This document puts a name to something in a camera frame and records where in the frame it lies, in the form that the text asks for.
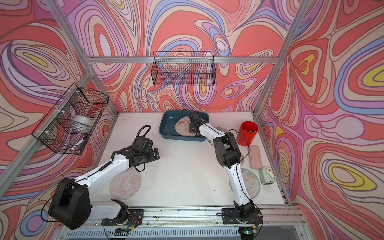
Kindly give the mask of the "white floral green coaster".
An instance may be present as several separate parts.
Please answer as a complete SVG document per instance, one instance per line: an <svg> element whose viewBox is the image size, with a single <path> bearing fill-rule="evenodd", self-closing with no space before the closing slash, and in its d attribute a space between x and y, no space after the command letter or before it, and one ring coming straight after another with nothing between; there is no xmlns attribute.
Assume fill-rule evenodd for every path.
<svg viewBox="0 0 384 240"><path fill-rule="evenodd" d="M222 134L225 134L226 132L228 132L228 130L226 130L225 128L222 128L222 127L214 127L214 128L217 130L217 132L222 133ZM211 141L210 139L207 139L207 141L211 146L214 146L213 141Z"/></svg>

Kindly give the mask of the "pale pink unicorn coaster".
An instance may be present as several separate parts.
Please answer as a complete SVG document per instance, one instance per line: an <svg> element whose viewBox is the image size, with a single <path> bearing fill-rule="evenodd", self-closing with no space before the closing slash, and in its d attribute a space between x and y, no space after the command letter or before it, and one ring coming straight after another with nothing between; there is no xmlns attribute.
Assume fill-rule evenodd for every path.
<svg viewBox="0 0 384 240"><path fill-rule="evenodd" d="M121 172L112 179L110 194L113 199L127 200L138 192L141 183L142 176L135 169Z"/></svg>

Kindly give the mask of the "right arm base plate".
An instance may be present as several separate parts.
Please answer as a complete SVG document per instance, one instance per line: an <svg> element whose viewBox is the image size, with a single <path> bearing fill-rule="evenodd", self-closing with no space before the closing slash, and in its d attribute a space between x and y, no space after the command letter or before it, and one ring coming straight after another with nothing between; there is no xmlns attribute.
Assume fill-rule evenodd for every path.
<svg viewBox="0 0 384 240"><path fill-rule="evenodd" d="M220 216L225 225L252 224L258 226L264 222L263 215L259 209L254 209L247 217L241 217L235 208L223 208L221 209Z"/></svg>

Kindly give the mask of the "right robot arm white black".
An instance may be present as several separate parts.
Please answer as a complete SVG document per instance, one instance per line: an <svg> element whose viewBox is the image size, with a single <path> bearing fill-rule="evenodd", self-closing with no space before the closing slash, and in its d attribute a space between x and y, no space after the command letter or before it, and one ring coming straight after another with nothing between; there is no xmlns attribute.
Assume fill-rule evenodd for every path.
<svg viewBox="0 0 384 240"><path fill-rule="evenodd" d="M196 133L214 144L215 155L220 166L227 172L235 195L236 218L240 222L248 220L255 212L255 204L249 196L241 171L241 151L234 135L220 132L200 117L198 112L189 115L189 132Z"/></svg>

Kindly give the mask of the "pink checkered bear coaster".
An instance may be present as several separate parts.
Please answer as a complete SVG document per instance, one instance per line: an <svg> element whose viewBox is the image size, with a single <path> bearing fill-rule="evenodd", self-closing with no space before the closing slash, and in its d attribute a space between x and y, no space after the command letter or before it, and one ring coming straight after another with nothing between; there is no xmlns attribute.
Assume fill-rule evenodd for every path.
<svg viewBox="0 0 384 240"><path fill-rule="evenodd" d="M177 121L175 124L175 131L183 137L195 137L196 133L189 132L189 124L191 123L190 117L185 116Z"/></svg>

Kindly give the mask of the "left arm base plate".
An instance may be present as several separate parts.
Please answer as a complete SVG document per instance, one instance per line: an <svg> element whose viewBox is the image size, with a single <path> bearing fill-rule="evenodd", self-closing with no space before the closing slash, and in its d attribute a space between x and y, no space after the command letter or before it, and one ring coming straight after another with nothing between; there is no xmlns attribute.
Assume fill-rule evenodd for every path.
<svg viewBox="0 0 384 240"><path fill-rule="evenodd" d="M119 213L114 219L103 219L102 226L128 226L137 227L143 222L143 209L128 209Z"/></svg>

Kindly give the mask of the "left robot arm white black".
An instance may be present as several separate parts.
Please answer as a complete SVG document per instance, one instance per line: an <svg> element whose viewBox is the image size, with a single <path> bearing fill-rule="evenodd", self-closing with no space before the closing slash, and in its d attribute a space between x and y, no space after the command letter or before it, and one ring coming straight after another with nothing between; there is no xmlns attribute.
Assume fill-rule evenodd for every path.
<svg viewBox="0 0 384 240"><path fill-rule="evenodd" d="M159 160L157 148L149 138L137 136L132 145L114 151L100 167L75 179L62 179L55 190L48 215L71 230L88 221L106 220L124 225L130 217L128 206L120 200L92 202L91 197L104 184L131 168Z"/></svg>

